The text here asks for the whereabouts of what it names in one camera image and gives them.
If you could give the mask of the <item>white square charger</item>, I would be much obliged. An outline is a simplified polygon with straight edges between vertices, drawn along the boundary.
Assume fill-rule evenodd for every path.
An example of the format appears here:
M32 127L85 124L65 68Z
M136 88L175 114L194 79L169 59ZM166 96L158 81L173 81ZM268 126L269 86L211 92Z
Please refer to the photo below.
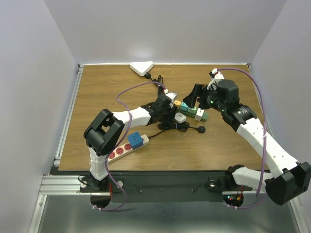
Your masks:
M204 110L197 108L195 120L200 121L202 119L203 114L204 114Z

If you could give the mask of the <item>white rounded charger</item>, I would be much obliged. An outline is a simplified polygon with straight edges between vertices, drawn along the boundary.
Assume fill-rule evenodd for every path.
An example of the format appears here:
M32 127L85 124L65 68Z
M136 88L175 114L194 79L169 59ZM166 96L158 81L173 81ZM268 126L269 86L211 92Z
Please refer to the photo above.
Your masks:
M182 113L180 113L180 112L177 112L177 113L175 114L175 116L174 116L174 120L175 120L175 122L177 122L178 124L181 124L181 123L183 123L183 122L185 122L185 121L187 120L187 117L186 117L184 114L182 114Z

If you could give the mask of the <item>blue socket adapter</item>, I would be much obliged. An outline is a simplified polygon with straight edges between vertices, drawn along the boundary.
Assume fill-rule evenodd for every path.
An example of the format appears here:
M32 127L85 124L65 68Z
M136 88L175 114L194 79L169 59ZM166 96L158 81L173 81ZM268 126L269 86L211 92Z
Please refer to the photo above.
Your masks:
M141 137L139 132L134 132L127 136L127 139L132 147L132 149L136 150L143 146L143 138Z

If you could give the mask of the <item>green power strip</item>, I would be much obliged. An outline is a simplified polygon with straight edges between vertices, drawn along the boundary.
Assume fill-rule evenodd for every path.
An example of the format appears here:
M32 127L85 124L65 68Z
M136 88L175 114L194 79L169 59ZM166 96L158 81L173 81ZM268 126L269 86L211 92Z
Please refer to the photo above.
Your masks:
M180 113L182 113L183 115L187 116L187 117L190 117L190 118L193 118L197 121L207 121L207 118L208 118L208 113L205 112L204 110L200 110L200 112L198 113L198 108L195 107L195 108L188 108L186 111L182 110L182 109L179 109L178 110Z

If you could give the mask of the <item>white red power strip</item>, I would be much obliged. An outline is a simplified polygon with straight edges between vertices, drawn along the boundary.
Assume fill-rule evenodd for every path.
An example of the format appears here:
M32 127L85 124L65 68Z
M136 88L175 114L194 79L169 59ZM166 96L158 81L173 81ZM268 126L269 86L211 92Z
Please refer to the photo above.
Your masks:
M147 137L147 135L142 135L142 142L143 145L139 146L137 149L133 149L131 144L129 142L117 147L116 149L113 150L112 153L110 153L109 157L108 157L108 164L112 164L114 162L116 162L117 160L121 159L124 156L127 156L129 154L131 154L132 152L138 150L141 147L144 147L146 145L149 144L149 138Z

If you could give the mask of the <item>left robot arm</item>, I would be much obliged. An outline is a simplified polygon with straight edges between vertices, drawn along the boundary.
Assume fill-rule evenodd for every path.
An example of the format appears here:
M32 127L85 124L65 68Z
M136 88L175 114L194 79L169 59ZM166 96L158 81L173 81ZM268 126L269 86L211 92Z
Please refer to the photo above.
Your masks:
M111 112L101 110L84 132L84 139L90 153L90 180L97 191L108 187L107 158L123 138L122 131L130 128L148 126L157 122L173 123L177 107L173 100L161 94L154 102L134 110Z

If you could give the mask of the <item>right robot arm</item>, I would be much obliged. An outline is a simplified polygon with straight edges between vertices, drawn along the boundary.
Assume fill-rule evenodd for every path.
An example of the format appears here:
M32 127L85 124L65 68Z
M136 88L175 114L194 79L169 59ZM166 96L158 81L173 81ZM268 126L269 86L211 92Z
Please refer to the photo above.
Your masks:
M193 108L214 109L225 123L242 136L262 157L269 173L236 165L228 169L224 185L235 189L239 185L265 192L276 204L283 205L306 192L311 181L311 166L301 163L275 141L247 105L240 103L239 88L232 80L214 79L208 85L196 84L183 102Z

